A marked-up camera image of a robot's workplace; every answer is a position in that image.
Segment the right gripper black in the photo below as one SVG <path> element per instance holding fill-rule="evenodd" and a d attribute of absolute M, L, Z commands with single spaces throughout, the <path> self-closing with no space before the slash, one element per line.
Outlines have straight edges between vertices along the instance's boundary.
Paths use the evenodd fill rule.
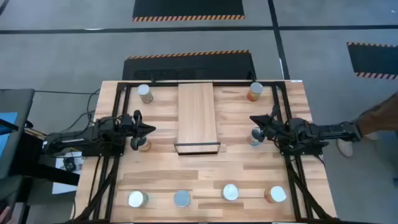
<path fill-rule="evenodd" d="M 250 120 L 257 124 L 261 129 L 264 140 L 273 140 L 278 133 L 283 130 L 284 124 L 278 120 L 275 120 L 275 117 L 279 114 L 279 112 L 280 106 L 274 105 L 272 107 L 271 114 L 249 117 Z"/>

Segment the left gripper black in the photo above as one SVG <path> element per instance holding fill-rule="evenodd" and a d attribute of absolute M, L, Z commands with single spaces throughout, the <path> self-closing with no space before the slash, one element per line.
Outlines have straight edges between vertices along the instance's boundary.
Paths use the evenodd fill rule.
<path fill-rule="evenodd" d="M 130 114 L 121 115 L 119 119 L 121 130 L 127 137 L 144 138 L 155 131 L 154 126 L 142 122 L 142 114 L 139 110 L 135 110 L 132 116 Z"/>

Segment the tin can yellow red label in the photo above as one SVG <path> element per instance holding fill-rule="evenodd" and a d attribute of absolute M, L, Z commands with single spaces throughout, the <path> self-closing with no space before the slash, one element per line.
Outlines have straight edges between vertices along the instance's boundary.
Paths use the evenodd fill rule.
<path fill-rule="evenodd" d="M 150 141 L 146 138 L 131 138 L 130 147 L 133 151 L 148 151 L 151 147 Z"/>

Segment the peaches can blue label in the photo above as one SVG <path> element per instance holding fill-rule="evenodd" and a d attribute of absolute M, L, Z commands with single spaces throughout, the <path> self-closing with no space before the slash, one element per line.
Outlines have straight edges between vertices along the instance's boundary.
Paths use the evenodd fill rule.
<path fill-rule="evenodd" d="M 262 137 L 261 129 L 256 127 L 251 130 L 251 133 L 248 137 L 248 143 L 252 146 L 258 146 L 263 142 L 264 138 Z"/>

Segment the orange green beans can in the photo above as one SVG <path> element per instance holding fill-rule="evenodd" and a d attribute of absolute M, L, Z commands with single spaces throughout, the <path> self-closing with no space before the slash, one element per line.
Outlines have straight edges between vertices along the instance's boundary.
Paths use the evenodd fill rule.
<path fill-rule="evenodd" d="M 260 98 L 263 90 L 264 90 L 264 87 L 261 83 L 254 82 L 250 85 L 246 97 L 249 101 L 252 101 L 252 102 L 257 101 Z"/>
<path fill-rule="evenodd" d="M 190 204 L 190 192 L 178 190 L 174 195 L 174 204 L 178 207 L 187 207 Z"/>

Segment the tin can pale label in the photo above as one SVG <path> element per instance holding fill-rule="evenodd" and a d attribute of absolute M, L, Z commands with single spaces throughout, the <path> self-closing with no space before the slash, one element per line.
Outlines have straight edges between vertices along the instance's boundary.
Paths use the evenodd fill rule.
<path fill-rule="evenodd" d="M 132 208 L 144 208 L 149 201 L 149 196 L 140 190 L 132 191 L 128 196 L 128 205 Z"/>

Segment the tin can orange label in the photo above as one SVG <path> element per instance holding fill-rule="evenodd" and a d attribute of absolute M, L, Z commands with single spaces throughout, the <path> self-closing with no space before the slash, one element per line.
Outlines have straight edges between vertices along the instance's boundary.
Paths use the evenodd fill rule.
<path fill-rule="evenodd" d="M 281 186 L 276 185 L 265 190 L 264 198 L 270 203 L 281 203 L 286 200 L 287 195 Z"/>

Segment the tin can grey-green label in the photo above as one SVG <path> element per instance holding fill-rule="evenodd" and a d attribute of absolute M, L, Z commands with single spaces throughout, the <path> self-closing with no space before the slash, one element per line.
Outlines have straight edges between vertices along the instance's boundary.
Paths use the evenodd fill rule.
<path fill-rule="evenodd" d="M 226 184 L 221 190 L 221 196 L 228 201 L 234 201 L 239 197 L 239 189 L 234 184 Z"/>

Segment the tin can tan label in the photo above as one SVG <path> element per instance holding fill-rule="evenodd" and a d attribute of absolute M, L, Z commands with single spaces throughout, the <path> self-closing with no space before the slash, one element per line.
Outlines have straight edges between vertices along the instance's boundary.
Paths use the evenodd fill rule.
<path fill-rule="evenodd" d="M 137 87 L 137 93 L 140 96 L 143 103 L 151 103 L 153 95 L 150 90 L 150 86 L 147 84 L 141 84 Z"/>

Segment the black mat with hazard stripes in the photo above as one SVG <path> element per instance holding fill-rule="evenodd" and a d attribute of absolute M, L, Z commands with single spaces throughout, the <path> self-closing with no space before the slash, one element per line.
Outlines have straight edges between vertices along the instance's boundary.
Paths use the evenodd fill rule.
<path fill-rule="evenodd" d="M 124 61 L 123 80 L 255 80 L 248 50 L 131 56 Z"/>
<path fill-rule="evenodd" d="M 347 48 L 357 77 L 398 79 L 398 45 L 348 42 Z"/>
<path fill-rule="evenodd" d="M 135 0 L 134 22 L 243 20 L 242 0 Z"/>

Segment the small black device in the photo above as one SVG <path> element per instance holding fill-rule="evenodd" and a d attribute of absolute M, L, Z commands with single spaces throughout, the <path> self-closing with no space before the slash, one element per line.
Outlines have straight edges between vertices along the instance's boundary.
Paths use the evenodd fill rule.
<path fill-rule="evenodd" d="M 66 171 L 74 172 L 76 171 L 76 164 L 74 157 L 64 157 L 63 158 L 63 166 Z"/>

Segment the white paper sheet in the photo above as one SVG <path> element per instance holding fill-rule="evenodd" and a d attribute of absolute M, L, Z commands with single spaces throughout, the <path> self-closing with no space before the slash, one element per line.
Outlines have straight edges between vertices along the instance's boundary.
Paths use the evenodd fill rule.
<path fill-rule="evenodd" d="M 66 157 L 72 157 L 74 159 L 74 164 L 76 165 L 76 169 L 73 171 L 75 174 L 81 174 L 81 170 L 84 163 L 84 158 L 81 155 L 81 152 L 68 152 L 64 156 L 56 158 L 55 167 L 61 170 L 66 170 L 63 159 Z M 61 184 L 54 182 L 52 187 L 53 194 L 64 194 L 68 192 L 75 192 L 77 190 L 77 186 L 68 185 L 68 184 Z"/>

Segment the black stand base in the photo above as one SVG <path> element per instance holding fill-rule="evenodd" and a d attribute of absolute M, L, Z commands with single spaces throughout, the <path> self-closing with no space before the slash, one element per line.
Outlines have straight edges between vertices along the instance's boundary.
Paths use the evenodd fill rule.
<path fill-rule="evenodd" d="M 22 133 L 9 169 L 9 174 L 45 179 L 61 184 L 78 185 L 79 174 L 50 167 L 39 162 L 43 140 Z"/>

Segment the grey side desk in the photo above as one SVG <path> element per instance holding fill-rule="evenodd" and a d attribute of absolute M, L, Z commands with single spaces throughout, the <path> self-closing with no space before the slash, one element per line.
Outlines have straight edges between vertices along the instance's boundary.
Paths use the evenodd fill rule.
<path fill-rule="evenodd" d="M 0 179 L 8 176 L 34 97 L 33 89 L 0 90 L 0 119 L 18 127 L 18 131 L 0 135 Z"/>

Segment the person's leg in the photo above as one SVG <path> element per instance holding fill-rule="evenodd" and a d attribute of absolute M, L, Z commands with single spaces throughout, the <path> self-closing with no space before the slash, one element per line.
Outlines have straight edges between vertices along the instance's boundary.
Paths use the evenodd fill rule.
<path fill-rule="evenodd" d="M 361 134 L 398 131 L 398 91 L 385 101 L 364 111 L 357 119 Z"/>

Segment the grey chair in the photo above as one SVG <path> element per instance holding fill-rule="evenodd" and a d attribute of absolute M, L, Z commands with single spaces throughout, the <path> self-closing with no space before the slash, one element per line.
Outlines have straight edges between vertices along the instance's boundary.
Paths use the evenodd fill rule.
<path fill-rule="evenodd" d="M 9 218 L 12 218 L 13 209 L 17 202 L 22 182 L 23 177 L 21 175 L 13 175 L 0 179 L 0 213 L 7 206 L 10 206 L 11 211 L 9 213 Z"/>

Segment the person's hand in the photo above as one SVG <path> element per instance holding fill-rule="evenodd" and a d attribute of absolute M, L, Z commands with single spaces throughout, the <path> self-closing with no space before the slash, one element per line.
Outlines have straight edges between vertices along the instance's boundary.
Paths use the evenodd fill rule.
<path fill-rule="evenodd" d="M 9 218 L 9 213 L 11 211 L 10 206 L 7 206 L 1 213 L 0 213 L 0 224 L 13 224 L 12 218 Z"/>

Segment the black aluminium table frame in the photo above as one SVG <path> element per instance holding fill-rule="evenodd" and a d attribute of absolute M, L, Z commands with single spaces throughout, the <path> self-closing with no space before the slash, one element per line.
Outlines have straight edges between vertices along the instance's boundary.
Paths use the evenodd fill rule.
<path fill-rule="evenodd" d="M 286 160 L 270 141 L 258 146 L 248 143 L 254 123 L 252 115 L 269 113 L 274 99 L 291 108 L 290 115 L 310 119 L 310 109 L 302 82 L 285 83 L 286 91 L 266 87 L 260 99 L 251 102 L 246 95 L 249 82 L 217 80 L 214 82 L 215 116 L 219 154 L 179 156 L 174 149 L 177 139 L 177 92 L 169 82 L 151 89 L 152 103 L 145 104 L 132 90 L 128 111 L 140 110 L 144 122 L 155 126 L 149 134 L 147 152 L 126 148 L 119 160 L 110 220 L 113 223 L 137 222 L 292 222 L 294 202 L 302 217 L 307 216 L 308 201 L 301 193 L 284 202 L 270 203 L 264 192 L 275 185 L 289 190 Z M 222 198 L 226 184 L 239 189 L 234 201 Z M 144 208 L 128 205 L 134 190 L 145 192 L 149 201 Z M 174 195 L 190 192 L 190 204 L 178 207 Z"/>

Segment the wooden shelf with black frame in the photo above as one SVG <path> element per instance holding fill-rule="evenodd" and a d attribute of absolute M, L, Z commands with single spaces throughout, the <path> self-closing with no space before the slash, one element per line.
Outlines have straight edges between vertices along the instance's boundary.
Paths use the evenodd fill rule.
<path fill-rule="evenodd" d="M 217 154 L 218 141 L 212 83 L 178 86 L 178 134 L 174 148 L 180 156 Z"/>

